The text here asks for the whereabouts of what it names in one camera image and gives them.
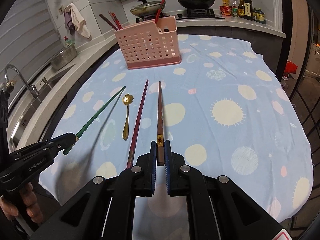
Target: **towel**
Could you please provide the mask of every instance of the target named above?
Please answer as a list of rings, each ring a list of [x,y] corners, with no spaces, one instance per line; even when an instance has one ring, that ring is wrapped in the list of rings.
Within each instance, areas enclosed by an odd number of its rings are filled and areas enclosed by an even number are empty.
[[[65,23],[64,27],[66,29],[69,29],[70,34],[72,36],[75,35],[76,29],[75,29],[75,25],[72,23],[70,12],[64,11],[64,23]]]
[[[71,20],[72,20],[72,23],[75,25],[76,31],[80,35],[86,37],[87,39],[90,38],[91,33],[88,30],[85,19],[82,17],[77,7],[73,3],[70,3],[66,7],[66,12],[71,13]]]

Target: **metal bolt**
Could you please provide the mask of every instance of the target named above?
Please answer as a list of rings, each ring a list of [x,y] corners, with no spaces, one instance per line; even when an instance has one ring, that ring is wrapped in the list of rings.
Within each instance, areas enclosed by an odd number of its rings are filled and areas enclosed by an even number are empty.
[[[222,175],[219,177],[219,181],[221,183],[227,183],[229,181],[229,178],[227,176]]]
[[[93,179],[94,184],[100,184],[101,182],[103,182],[103,177],[98,176]]]
[[[180,170],[183,171],[183,172],[188,172],[188,171],[190,171],[191,169],[190,169],[190,167],[189,167],[188,165],[182,165],[182,166],[180,167]]]
[[[140,166],[133,166],[131,168],[131,171],[134,173],[140,172],[141,171],[141,167]]]

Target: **wok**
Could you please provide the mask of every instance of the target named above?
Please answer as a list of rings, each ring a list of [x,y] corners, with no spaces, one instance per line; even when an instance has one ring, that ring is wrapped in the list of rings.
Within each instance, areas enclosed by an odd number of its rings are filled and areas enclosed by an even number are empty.
[[[142,2],[142,4],[139,4],[137,6],[133,6],[133,8],[130,10],[130,12],[138,17],[144,17],[152,14],[156,14],[161,1],[153,1],[153,2],[147,2],[147,0],[138,0],[137,2]]]
[[[189,9],[208,9],[214,4],[214,0],[178,0],[178,2]]]

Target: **human hand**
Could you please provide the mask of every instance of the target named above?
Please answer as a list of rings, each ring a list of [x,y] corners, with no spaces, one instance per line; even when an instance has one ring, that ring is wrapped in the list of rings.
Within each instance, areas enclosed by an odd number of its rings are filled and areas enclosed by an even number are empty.
[[[43,215],[37,202],[36,194],[32,192],[32,189],[33,186],[31,182],[29,182],[19,191],[19,193],[24,204],[27,206],[27,214],[31,217],[31,220],[35,223],[42,223]],[[9,220],[13,220],[14,217],[19,215],[17,207],[5,200],[3,196],[0,197],[0,207]]]

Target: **blue tablecloth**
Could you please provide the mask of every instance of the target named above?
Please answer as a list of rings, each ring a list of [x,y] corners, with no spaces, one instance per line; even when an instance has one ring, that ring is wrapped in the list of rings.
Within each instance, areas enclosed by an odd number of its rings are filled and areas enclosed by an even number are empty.
[[[64,204],[94,176],[124,170],[146,79],[134,162],[149,152],[161,80],[165,139],[172,150],[204,175],[229,176],[277,221],[294,215],[311,192],[311,151],[275,75],[246,41],[179,35],[179,46],[179,65],[128,70],[120,50],[110,56],[79,90],[53,137],[77,133],[125,85],[134,96],[129,139],[122,139],[126,106],[114,101],[67,156],[60,152],[40,174],[40,184]],[[155,195],[136,199],[133,238],[188,239],[185,197],[166,195],[163,167],[157,167]]]

